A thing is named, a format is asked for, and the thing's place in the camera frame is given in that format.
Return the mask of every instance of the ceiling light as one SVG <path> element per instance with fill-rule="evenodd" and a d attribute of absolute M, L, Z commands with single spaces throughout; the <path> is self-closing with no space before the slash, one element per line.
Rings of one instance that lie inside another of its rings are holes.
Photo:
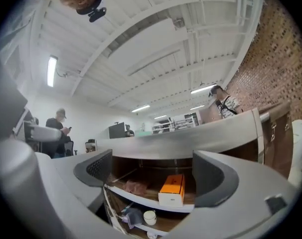
<path fill-rule="evenodd" d="M 216 84 L 213 84 L 212 86 L 208 86 L 208 87 L 205 87 L 205 88 L 202 88 L 202 89 L 198 89 L 198 90 L 193 90 L 191 91 L 191 94 L 195 94 L 195 93 L 198 93 L 200 91 L 203 91 L 203 90 L 208 90 L 208 89 L 211 89 L 215 86 Z"/>
<path fill-rule="evenodd" d="M 160 117 L 156 117 L 154 119 L 156 120 L 156 119 L 159 119 L 159 118 L 162 118 L 162 117 L 166 117 L 166 115 L 163 115 L 163 116 L 160 116 Z"/>
<path fill-rule="evenodd" d="M 50 56 L 48 60 L 48 68 L 47 68 L 47 85 L 53 87 L 53 78 L 55 76 L 56 65 L 58 58 L 55 56 Z"/>
<path fill-rule="evenodd" d="M 138 108 L 138 109 L 133 110 L 132 113 L 135 113 L 135 112 L 137 112 L 137 111 L 140 111 L 140 110 L 143 110 L 143 109 L 146 109 L 146 108 L 149 108 L 149 107 L 150 107 L 150 106 L 142 106 L 142 107 L 140 107 L 140 108 Z"/>
<path fill-rule="evenodd" d="M 190 110 L 198 109 L 198 108 L 203 107 L 203 106 L 204 106 L 204 105 L 198 106 L 198 107 L 194 107 L 194 108 L 191 108 Z"/>

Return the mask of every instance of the brick wall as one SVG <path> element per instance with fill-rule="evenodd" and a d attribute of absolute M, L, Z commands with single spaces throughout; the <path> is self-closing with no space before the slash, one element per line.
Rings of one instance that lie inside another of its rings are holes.
<path fill-rule="evenodd" d="M 227 92 L 245 111 L 291 100 L 292 119 L 302 119 L 302 34 L 278 0 L 265 2 L 257 36 Z M 202 120 L 216 120 L 216 106 L 207 110 Z"/>

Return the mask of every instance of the orange box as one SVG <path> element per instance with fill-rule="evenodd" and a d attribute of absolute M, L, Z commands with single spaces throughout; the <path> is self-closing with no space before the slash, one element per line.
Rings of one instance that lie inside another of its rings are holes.
<path fill-rule="evenodd" d="M 169 175 L 158 194 L 159 204 L 169 207 L 183 207 L 184 190 L 185 176 L 183 174 Z"/>

